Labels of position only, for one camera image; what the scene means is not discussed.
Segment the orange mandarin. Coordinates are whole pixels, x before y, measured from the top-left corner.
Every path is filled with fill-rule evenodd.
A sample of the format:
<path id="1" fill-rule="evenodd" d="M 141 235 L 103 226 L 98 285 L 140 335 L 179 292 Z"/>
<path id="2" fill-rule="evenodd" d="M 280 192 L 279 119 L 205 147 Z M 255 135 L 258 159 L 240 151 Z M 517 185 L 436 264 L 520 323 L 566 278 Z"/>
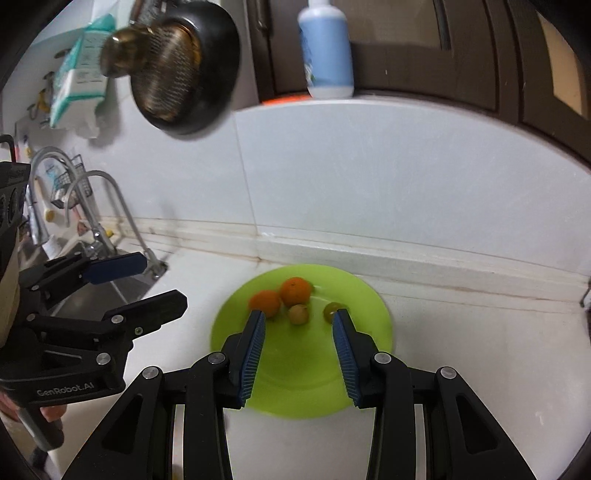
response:
<path id="1" fill-rule="evenodd" d="M 249 310 L 263 312 L 267 319 L 276 316 L 280 308 L 280 294 L 273 290 L 259 291 L 249 299 Z"/>
<path id="2" fill-rule="evenodd" d="M 311 292 L 311 283 L 301 277 L 288 278 L 280 285 L 280 299 L 287 308 L 307 304 L 311 298 Z"/>

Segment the green tomato front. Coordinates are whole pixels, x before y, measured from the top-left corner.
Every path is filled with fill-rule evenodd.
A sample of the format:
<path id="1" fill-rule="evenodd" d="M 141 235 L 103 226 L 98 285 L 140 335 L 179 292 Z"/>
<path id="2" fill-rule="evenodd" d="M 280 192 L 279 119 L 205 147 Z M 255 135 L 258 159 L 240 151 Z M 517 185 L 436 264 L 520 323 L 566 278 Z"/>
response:
<path id="1" fill-rule="evenodd" d="M 324 310 L 322 311 L 322 316 L 324 316 L 325 322 L 332 324 L 334 323 L 335 314 L 338 313 L 339 310 L 346 310 L 348 307 L 339 302 L 331 302 L 325 305 Z"/>

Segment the tan longan back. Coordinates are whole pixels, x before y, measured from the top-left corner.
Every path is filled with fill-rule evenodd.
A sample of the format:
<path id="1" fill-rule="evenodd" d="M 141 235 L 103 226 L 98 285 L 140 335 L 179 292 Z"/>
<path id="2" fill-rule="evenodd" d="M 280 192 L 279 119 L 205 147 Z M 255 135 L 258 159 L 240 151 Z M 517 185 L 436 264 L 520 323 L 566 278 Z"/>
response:
<path id="1" fill-rule="evenodd" d="M 310 320 L 308 306 L 305 304 L 291 306 L 290 309 L 287 310 L 287 318 L 291 325 L 301 326 L 307 324 Z"/>

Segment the stainless steel sink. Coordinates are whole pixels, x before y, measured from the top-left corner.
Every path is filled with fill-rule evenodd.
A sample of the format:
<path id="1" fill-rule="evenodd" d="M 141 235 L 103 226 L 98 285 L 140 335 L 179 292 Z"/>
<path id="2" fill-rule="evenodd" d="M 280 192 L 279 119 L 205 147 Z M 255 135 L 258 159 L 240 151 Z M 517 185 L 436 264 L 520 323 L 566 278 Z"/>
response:
<path id="1" fill-rule="evenodd" d="M 111 258 L 89 256 L 79 246 L 64 256 L 76 252 L 91 259 Z M 35 313 L 60 318 L 99 321 L 105 312 L 141 300 L 157 280 L 154 280 L 150 274 L 143 272 L 103 284 L 88 283 L 70 295 L 45 295 L 43 292 L 30 291 L 20 287 L 23 294 L 30 294 L 34 300 L 39 302 L 33 308 Z"/>

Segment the large chrome faucet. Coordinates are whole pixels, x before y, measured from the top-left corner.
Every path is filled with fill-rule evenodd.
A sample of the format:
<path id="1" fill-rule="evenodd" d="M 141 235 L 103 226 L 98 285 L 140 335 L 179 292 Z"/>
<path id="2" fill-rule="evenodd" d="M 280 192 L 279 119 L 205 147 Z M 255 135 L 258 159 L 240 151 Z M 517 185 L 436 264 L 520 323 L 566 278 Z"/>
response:
<path id="1" fill-rule="evenodd" d="M 43 147 L 32 156 L 26 202 L 33 245 L 40 247 L 47 258 L 53 260 L 71 248 L 69 243 L 75 236 L 82 237 L 90 232 L 92 240 L 82 247 L 90 255 L 108 257 L 98 238 L 93 236 L 80 204 L 70 209 L 70 226 L 66 225 L 64 209 L 60 210 L 51 204 L 52 186 L 46 169 L 57 160 L 74 177 L 73 172 L 76 170 L 72 159 L 63 150 L 53 146 Z M 87 199 L 95 211 L 92 196 Z"/>

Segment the thin gooseneck faucet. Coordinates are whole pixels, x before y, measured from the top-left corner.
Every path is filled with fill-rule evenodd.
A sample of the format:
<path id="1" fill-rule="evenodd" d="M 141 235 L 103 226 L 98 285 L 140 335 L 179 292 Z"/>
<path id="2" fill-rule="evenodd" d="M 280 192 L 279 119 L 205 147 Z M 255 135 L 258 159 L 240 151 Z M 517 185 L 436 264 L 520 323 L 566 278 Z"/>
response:
<path id="1" fill-rule="evenodd" d="M 128 232 L 133 233 L 133 236 L 147 261 L 147 267 L 144 272 L 150 274 L 154 280 L 160 279 L 167 271 L 167 264 L 158 259 L 145 242 L 116 180 L 109 173 L 102 170 L 89 170 L 82 174 L 73 172 L 73 174 L 73 180 L 69 184 L 65 196 L 63 197 L 66 225 L 70 226 L 70 201 L 73 193 L 76 193 L 76 197 L 79 204 L 82 206 L 85 218 L 88 221 L 93 236 L 98 238 L 99 243 L 104 247 L 108 256 L 113 256 L 117 252 L 110 237 L 106 234 L 105 228 L 99 221 L 99 219 L 102 218 L 102 215 L 100 213 L 95 213 L 93 207 L 88 203 L 84 190 L 81 188 L 81 185 L 84 182 L 90 184 L 92 178 L 101 179 L 105 184 L 108 184 L 106 191 L 116 199 L 117 203 L 117 206 L 112 207 L 116 216 L 106 216 L 106 219 L 117 222 L 117 228 L 121 237 L 124 237 L 125 233 Z"/>

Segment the green plate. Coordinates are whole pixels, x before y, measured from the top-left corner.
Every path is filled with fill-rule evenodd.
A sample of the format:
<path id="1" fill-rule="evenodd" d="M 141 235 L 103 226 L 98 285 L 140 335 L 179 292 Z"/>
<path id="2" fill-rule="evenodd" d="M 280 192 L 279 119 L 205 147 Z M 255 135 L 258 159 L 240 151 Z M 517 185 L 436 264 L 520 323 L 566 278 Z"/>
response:
<path id="1" fill-rule="evenodd" d="M 349 310 L 356 330 L 369 334 L 382 351 L 394 350 L 394 321 L 377 292 L 344 270 L 315 264 L 280 267 L 253 278 L 232 293 L 211 327 L 211 349 L 242 331 L 249 300 L 260 291 L 278 290 L 284 281 L 301 277 L 311 283 L 310 320 L 296 326 L 280 310 L 266 324 L 266 340 L 245 406 L 287 419 L 322 417 L 353 405 L 342 380 L 332 325 L 324 309 L 336 302 Z"/>

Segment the tissue paper pack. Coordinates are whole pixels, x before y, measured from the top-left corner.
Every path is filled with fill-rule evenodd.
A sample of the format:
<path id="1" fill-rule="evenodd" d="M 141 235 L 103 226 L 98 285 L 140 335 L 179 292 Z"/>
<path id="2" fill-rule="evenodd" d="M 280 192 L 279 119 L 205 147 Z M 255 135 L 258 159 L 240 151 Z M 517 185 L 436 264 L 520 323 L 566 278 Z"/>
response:
<path id="1" fill-rule="evenodd" d="M 51 129 L 73 130 L 86 139 L 99 136 L 96 109 L 105 100 L 108 83 L 101 73 L 100 56 L 115 26 L 110 13 L 95 19 L 66 54 L 53 79 Z"/>

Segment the black frying pan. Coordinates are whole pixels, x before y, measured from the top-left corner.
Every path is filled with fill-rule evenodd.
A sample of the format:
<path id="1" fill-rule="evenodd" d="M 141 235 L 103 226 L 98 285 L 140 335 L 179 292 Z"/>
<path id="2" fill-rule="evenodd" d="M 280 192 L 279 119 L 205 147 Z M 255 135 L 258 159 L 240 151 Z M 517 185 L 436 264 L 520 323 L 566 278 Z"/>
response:
<path id="1" fill-rule="evenodd" d="M 240 39 L 228 11 L 209 1 L 166 10 L 148 26 L 150 49 L 130 77 L 143 117 L 171 135 L 214 125 L 228 108 L 240 66 Z"/>

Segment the blue white soap bottle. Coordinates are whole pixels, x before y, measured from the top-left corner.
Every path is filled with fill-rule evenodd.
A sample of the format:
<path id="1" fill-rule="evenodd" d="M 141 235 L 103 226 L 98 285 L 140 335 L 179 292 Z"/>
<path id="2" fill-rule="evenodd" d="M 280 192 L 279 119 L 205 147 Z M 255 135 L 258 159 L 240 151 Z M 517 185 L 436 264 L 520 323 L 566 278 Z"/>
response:
<path id="1" fill-rule="evenodd" d="M 353 56 L 349 24 L 331 1 L 308 1 L 297 15 L 304 77 L 308 93 L 317 100 L 353 97 Z"/>

